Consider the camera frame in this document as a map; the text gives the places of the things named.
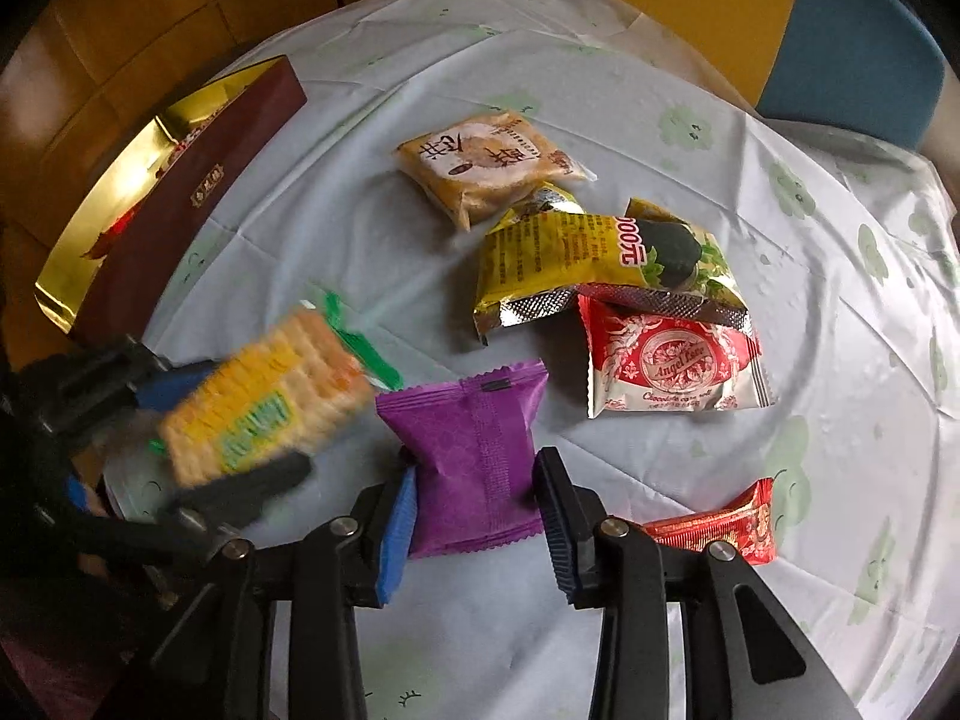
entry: yellow cracker package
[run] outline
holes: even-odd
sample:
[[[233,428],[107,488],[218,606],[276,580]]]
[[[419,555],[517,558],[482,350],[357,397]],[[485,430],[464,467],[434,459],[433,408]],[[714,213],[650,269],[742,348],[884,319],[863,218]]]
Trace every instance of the yellow cracker package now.
[[[541,181],[596,178],[512,111],[477,116],[397,147],[400,167],[463,230]]]
[[[483,337],[570,305],[574,292],[660,314],[749,329],[747,308],[714,237],[644,200],[628,215],[546,211],[491,230],[473,318]]]
[[[184,487],[310,453],[373,400],[364,366],[316,311],[298,308],[240,349],[160,423]]]

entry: snack package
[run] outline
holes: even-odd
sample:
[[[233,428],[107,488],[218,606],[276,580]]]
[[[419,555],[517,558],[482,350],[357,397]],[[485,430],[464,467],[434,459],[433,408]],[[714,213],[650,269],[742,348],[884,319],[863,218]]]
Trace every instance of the snack package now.
[[[373,400],[365,362],[323,316],[304,306],[294,309],[163,418],[160,437],[176,480],[193,487],[285,450],[312,453]],[[378,357],[373,362],[385,365]]]
[[[751,333],[639,314],[579,297],[587,331],[587,412],[750,409],[773,403]]]
[[[530,425],[546,379],[540,360],[516,362],[377,396],[378,415],[416,457],[411,557],[475,552],[541,532]]]
[[[460,229],[524,196],[541,181],[596,178],[512,111],[477,116],[397,147],[402,170]]]
[[[711,541],[728,541],[750,565],[763,565],[776,557],[770,520],[774,480],[760,479],[723,509],[686,517],[659,519],[637,525],[661,544],[700,552]]]
[[[485,264],[491,261],[490,248],[496,245],[496,237],[494,236],[497,232],[544,211],[563,211],[567,214],[584,213],[584,209],[580,207],[575,197],[568,191],[563,191],[546,181],[541,182],[524,199],[508,208],[503,218],[484,236],[480,250],[481,261]],[[486,333],[494,327],[511,327],[515,324],[531,322],[532,319],[542,319],[543,317],[549,317],[551,314],[558,314],[572,307],[577,298],[577,290],[573,287],[558,287],[555,290],[546,290],[546,292],[530,295],[526,298],[517,298],[516,300],[505,298],[498,301],[495,308],[487,307],[484,310],[479,305],[483,299],[484,282],[485,279],[481,273],[477,285],[478,304],[473,309],[473,323],[476,325],[477,335],[482,338],[484,343],[487,342]]]
[[[547,211],[491,231],[474,322],[487,333],[500,326],[504,302],[564,288],[646,314],[750,329],[714,237],[643,200],[631,200],[624,217]]]

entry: white tablecloth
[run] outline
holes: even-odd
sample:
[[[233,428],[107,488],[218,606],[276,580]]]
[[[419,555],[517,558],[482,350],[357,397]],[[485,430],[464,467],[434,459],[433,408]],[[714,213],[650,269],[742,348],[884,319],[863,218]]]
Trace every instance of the white tablecloth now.
[[[760,574],[864,717],[906,717],[960,631],[952,205],[922,158],[784,124],[798,148],[655,67],[737,102],[692,52],[664,48],[668,36],[636,18],[613,0],[368,0],[267,41],[239,64],[286,53],[308,103],[216,208],[146,340],[178,361],[224,355],[296,300],[336,290],[409,384],[542,357],[550,385],[536,445],[557,445],[574,482],[623,517],[712,509],[779,474],[781,556]],[[506,107],[597,173],[577,189],[587,209],[616,214],[641,196],[714,233],[779,405],[587,420],[574,314],[477,343],[482,230],[456,234],[391,152]],[[289,541],[342,514],[396,451],[364,413],[251,538]],[[286,626],[281,614],[281,716]],[[358,613],[358,628],[371,718],[587,716],[599,613],[565,605],[541,536],[411,562],[394,603]]]

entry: red chocolate cake roll package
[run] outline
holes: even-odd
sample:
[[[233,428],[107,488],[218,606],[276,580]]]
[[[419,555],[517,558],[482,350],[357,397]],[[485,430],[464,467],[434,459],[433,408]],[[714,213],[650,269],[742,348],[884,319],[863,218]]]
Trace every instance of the red chocolate cake roll package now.
[[[658,543],[694,552],[711,541],[728,541],[750,565],[763,565],[776,557],[770,527],[773,490],[773,479],[760,479],[716,512],[659,519],[637,528]]]

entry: blue gripper pad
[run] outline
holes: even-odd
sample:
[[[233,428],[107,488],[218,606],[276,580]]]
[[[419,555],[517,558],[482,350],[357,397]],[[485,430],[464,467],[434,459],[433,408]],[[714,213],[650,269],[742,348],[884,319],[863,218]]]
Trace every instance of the blue gripper pad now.
[[[165,370],[145,381],[136,391],[136,405],[166,413],[200,386],[217,367],[213,360],[191,362],[189,365]]]
[[[410,466],[403,474],[394,509],[390,512],[387,529],[380,543],[380,574],[376,578],[376,597],[381,604],[390,603],[394,591],[400,586],[415,523],[416,469]]]

